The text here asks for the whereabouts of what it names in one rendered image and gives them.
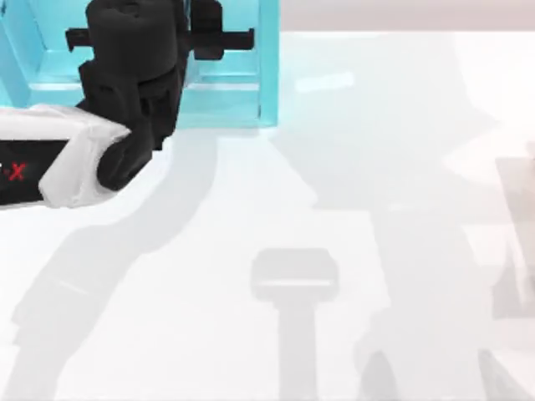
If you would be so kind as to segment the light blue rack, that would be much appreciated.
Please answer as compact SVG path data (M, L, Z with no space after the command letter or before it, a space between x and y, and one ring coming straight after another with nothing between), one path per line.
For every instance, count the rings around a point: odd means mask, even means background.
M255 28L251 51L220 60L190 52L178 125L274 126L278 122L280 0L218 0L223 29ZM69 50L65 31L85 28L89 0L0 0L0 106L73 106L83 98L79 66L90 48Z

